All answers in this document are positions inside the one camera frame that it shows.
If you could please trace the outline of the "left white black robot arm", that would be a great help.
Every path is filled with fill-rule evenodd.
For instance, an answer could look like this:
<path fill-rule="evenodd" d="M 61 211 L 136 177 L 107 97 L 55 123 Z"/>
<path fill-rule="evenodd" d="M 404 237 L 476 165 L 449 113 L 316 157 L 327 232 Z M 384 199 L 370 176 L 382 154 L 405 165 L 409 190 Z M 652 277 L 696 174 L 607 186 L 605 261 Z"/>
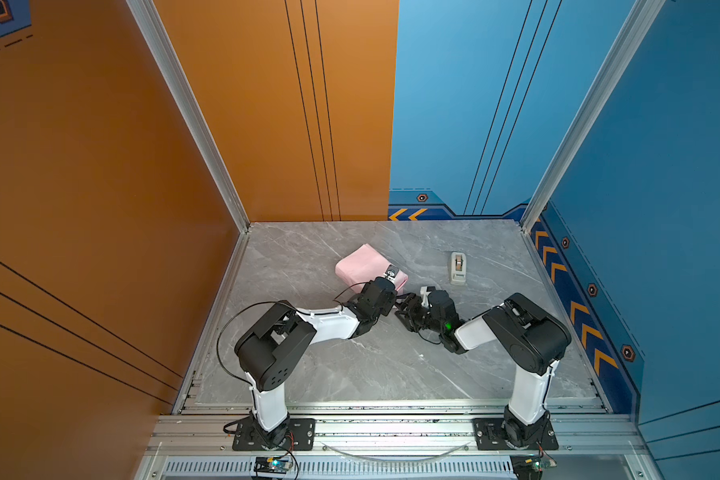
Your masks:
<path fill-rule="evenodd" d="M 334 308 L 303 310 L 285 300 L 273 302 L 234 347 L 252 391 L 253 438 L 269 448 L 288 446 L 290 416 L 285 382 L 308 348 L 368 333 L 390 313 L 396 298 L 394 283 L 377 277 Z"/>

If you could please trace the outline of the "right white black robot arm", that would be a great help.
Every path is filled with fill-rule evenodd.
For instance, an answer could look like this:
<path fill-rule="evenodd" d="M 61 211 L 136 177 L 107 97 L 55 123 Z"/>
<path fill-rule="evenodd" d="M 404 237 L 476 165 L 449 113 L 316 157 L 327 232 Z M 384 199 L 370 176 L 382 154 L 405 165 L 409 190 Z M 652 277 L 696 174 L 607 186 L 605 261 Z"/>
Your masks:
<path fill-rule="evenodd" d="M 503 418 L 473 422 L 480 449 L 559 448 L 547 398 L 559 362 L 572 341 L 563 322 L 521 293 L 463 320 L 448 292 L 434 287 L 400 295 L 395 316 L 410 332 L 437 333 L 437 343 L 453 354 L 497 342 L 515 363 L 512 396 Z"/>

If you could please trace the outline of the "white tape dispenser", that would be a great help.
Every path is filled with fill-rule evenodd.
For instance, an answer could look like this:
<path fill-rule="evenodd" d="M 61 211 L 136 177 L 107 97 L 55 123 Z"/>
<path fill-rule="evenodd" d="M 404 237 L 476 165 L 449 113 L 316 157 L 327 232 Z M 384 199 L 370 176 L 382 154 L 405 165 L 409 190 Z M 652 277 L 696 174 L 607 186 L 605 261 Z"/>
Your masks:
<path fill-rule="evenodd" d="M 450 282 L 454 285 L 464 285 L 466 279 L 466 256 L 462 252 L 452 252 L 449 263 Z"/>

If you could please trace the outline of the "left green circuit board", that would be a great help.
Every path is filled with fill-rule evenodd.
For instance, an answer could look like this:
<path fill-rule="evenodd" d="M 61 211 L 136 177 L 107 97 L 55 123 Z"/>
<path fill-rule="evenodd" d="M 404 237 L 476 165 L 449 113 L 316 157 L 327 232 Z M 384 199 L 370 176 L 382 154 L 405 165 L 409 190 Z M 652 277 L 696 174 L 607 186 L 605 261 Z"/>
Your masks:
<path fill-rule="evenodd" d="M 294 464 L 286 457 L 256 457 L 253 465 L 255 478 L 281 479 L 293 472 Z"/>

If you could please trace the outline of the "green circuit board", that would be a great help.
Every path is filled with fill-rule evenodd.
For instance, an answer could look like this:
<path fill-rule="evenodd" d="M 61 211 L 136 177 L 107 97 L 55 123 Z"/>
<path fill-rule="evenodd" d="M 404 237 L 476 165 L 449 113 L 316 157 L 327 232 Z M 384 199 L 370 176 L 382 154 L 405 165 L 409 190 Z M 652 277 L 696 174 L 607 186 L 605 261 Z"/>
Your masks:
<path fill-rule="evenodd" d="M 256 457 L 253 465 L 255 478 L 281 479 L 293 472 L 294 464 L 286 457 Z"/>
<path fill-rule="evenodd" d="M 537 457 L 511 457 L 513 473 L 518 480 L 541 480 L 543 471 Z"/>

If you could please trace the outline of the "right green circuit board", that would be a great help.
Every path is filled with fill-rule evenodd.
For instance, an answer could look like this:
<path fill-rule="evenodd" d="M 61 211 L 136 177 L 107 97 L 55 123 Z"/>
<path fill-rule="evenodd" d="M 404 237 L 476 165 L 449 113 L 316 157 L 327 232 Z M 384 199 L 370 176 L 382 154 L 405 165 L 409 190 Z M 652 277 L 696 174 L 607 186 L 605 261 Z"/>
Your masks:
<path fill-rule="evenodd" d="M 513 473 L 518 480 L 541 480 L 543 471 L 537 457 L 511 457 Z"/>

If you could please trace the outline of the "purple wrapping paper sheet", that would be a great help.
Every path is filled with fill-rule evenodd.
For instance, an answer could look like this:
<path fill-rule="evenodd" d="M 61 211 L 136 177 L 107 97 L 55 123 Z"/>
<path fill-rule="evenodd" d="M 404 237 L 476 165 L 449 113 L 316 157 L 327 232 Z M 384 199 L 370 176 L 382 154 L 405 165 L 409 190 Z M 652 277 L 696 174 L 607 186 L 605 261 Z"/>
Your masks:
<path fill-rule="evenodd" d="M 399 273 L 393 283 L 397 292 L 402 293 L 409 279 L 408 274 L 369 244 L 363 244 L 350 255 L 341 259 L 335 266 L 335 273 L 355 293 L 359 293 L 364 282 L 372 281 L 376 277 L 384 277 L 385 270 L 389 265 L 399 268 Z"/>

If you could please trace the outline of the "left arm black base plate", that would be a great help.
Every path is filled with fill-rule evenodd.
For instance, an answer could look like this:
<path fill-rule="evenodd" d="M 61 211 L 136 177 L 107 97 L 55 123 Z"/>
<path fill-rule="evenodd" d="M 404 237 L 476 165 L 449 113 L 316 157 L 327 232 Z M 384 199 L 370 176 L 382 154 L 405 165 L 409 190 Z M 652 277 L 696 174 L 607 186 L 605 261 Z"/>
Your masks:
<path fill-rule="evenodd" d="M 311 451 L 315 440 L 314 418 L 291 418 L 271 432 L 265 431 L 251 415 L 235 423 L 234 451 L 290 450 Z"/>

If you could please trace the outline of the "aluminium front rail frame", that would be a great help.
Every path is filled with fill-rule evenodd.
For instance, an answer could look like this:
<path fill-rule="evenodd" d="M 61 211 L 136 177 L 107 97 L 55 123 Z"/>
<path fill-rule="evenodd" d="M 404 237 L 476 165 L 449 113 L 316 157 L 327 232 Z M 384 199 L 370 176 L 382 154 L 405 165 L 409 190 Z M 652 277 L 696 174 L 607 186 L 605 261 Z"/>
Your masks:
<path fill-rule="evenodd" d="M 240 405 L 191 406 L 158 419 L 139 479 L 267 479 L 256 457 L 286 457 L 281 479 L 516 479 L 511 457 L 540 459 L 542 479 L 657 479 L 660 471 L 632 419 L 600 400 L 553 399 L 555 451 L 480 451 L 472 420 L 502 418 L 500 400 L 312 402 L 291 418 L 314 418 L 311 451 L 234 451 Z"/>

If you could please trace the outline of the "left aluminium corner post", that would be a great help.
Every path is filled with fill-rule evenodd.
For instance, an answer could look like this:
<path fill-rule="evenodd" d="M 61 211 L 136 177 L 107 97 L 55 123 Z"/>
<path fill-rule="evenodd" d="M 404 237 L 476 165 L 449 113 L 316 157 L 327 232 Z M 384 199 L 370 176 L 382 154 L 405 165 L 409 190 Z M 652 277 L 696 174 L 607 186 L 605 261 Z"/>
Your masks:
<path fill-rule="evenodd" d="M 188 77 L 153 1 L 127 0 L 129 10 L 239 232 L 250 220 Z"/>

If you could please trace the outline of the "aluminium corner post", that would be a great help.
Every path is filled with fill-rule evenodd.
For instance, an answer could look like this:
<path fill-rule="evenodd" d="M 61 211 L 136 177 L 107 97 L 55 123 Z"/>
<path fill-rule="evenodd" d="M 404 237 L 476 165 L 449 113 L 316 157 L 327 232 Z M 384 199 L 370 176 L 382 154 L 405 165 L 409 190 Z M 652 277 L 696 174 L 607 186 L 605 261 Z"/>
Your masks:
<path fill-rule="evenodd" d="M 634 2 L 521 218 L 523 233 L 529 234 L 540 219 L 664 4 L 665 0 Z"/>
<path fill-rule="evenodd" d="M 153 1 L 127 0 L 129 10 L 239 232 L 250 220 L 188 77 Z"/>

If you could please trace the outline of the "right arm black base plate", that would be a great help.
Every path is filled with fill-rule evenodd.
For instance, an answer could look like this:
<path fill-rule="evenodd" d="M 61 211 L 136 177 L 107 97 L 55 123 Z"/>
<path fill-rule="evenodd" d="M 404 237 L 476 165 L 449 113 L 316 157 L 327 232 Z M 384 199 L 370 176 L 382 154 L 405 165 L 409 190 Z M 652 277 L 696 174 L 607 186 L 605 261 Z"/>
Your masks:
<path fill-rule="evenodd" d="M 480 451 L 559 449 L 549 417 L 542 417 L 532 425 L 514 419 L 476 418 L 472 420 L 472 427 Z"/>

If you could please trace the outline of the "right aluminium corner post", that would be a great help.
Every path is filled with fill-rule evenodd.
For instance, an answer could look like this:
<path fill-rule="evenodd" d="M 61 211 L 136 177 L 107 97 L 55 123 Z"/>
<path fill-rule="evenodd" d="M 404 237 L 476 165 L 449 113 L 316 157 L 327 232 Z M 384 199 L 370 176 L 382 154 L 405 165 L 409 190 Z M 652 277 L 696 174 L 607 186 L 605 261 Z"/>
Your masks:
<path fill-rule="evenodd" d="M 521 218 L 523 233 L 529 234 L 540 219 L 664 4 L 665 0 L 634 2 Z"/>

